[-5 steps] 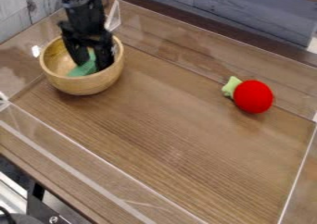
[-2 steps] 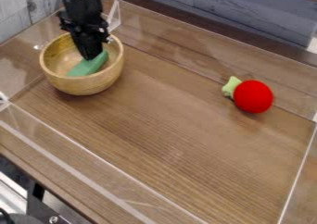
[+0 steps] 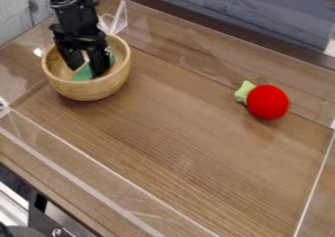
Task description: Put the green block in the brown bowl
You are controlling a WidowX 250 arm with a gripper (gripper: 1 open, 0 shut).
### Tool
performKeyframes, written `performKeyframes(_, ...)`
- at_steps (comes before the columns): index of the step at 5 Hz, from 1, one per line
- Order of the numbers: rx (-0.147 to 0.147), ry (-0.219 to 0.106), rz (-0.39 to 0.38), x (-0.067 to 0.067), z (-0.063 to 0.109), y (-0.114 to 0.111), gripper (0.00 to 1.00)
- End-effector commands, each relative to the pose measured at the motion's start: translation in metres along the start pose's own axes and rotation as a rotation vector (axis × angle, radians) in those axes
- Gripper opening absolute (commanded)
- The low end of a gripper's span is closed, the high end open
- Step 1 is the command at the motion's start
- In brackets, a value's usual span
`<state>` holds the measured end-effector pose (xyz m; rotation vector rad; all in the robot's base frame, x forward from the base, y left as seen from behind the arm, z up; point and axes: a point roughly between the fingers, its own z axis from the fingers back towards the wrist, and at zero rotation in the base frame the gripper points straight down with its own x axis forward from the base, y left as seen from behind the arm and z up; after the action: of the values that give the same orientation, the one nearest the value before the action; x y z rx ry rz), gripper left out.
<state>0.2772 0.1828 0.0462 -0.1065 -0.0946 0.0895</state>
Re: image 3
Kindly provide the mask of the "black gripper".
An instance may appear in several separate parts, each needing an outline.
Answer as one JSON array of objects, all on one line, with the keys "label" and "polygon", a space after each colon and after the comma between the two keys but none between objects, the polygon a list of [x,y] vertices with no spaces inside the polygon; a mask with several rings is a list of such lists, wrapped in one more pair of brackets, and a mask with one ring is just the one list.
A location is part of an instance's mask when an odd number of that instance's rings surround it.
[{"label": "black gripper", "polygon": [[98,28],[99,3],[101,0],[50,0],[58,18],[50,29],[59,53],[75,71],[86,62],[82,50],[87,50],[94,77],[102,76],[110,68],[106,35]]}]

